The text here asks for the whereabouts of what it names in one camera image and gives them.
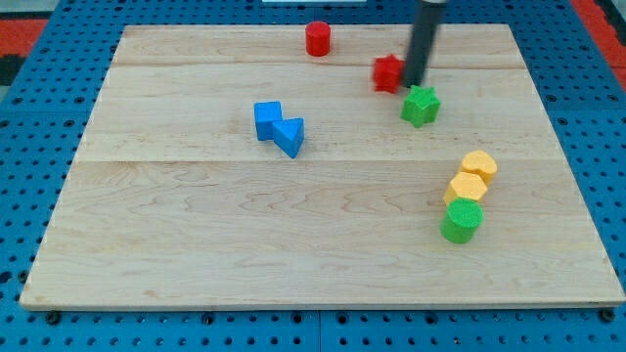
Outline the black cylindrical robot arm stick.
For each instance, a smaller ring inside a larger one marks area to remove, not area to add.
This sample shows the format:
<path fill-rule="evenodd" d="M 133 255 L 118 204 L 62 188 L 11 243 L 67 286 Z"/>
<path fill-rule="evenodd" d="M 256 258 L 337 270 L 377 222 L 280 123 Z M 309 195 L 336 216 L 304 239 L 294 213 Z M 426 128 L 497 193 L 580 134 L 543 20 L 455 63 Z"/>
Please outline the black cylindrical robot arm stick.
<path fill-rule="evenodd" d="M 422 84 L 437 28 L 447 8 L 447 0 L 418 0 L 407 48 L 402 84 L 409 88 Z"/>

